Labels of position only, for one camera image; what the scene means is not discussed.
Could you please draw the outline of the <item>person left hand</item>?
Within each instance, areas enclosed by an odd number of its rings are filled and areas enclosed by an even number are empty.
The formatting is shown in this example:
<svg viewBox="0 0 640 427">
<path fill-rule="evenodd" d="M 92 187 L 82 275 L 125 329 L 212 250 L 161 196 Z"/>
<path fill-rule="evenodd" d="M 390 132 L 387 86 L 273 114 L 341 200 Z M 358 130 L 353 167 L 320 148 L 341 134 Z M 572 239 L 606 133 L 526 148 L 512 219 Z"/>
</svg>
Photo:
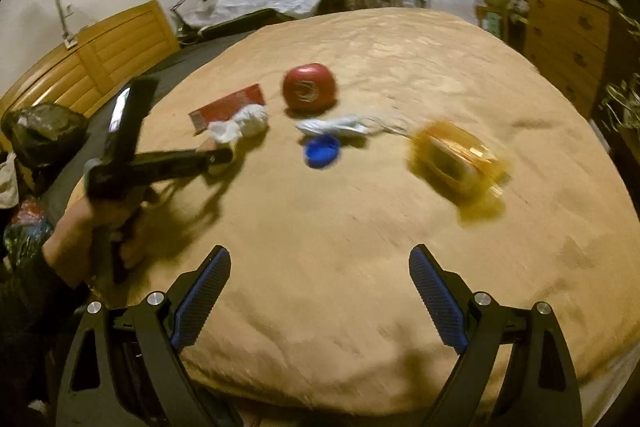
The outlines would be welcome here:
<svg viewBox="0 0 640 427">
<path fill-rule="evenodd" d="M 122 241 L 119 254 L 124 268 L 130 270 L 145 257 L 143 248 L 149 237 L 152 210 L 152 205 L 138 196 L 128 196 L 119 202 L 91 202 L 82 196 L 66 209 L 43 244 L 43 259 L 67 286 L 75 288 L 96 273 L 98 260 L 91 247 L 94 233 L 107 229 L 118 236 L 118 230 L 134 217 L 130 235 Z"/>
</svg>

